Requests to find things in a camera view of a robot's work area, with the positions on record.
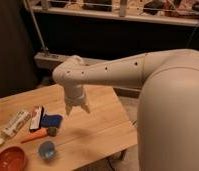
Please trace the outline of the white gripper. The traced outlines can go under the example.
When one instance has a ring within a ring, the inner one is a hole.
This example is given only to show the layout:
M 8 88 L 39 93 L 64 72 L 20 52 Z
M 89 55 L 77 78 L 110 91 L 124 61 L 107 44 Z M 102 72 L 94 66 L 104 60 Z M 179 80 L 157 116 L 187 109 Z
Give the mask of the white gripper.
M 90 113 L 90 106 L 86 103 L 86 93 L 82 85 L 65 85 L 63 89 L 66 115 L 70 115 L 73 106 L 81 106 L 84 111 Z

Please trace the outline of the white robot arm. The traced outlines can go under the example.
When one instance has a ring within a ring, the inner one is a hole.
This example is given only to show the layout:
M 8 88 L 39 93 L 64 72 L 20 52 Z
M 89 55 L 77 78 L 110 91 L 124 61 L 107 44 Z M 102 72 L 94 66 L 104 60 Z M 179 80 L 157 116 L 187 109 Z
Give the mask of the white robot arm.
M 199 171 L 199 51 L 142 53 L 87 66 L 72 56 L 53 70 L 66 111 L 88 110 L 83 86 L 141 89 L 137 111 L 140 171 Z

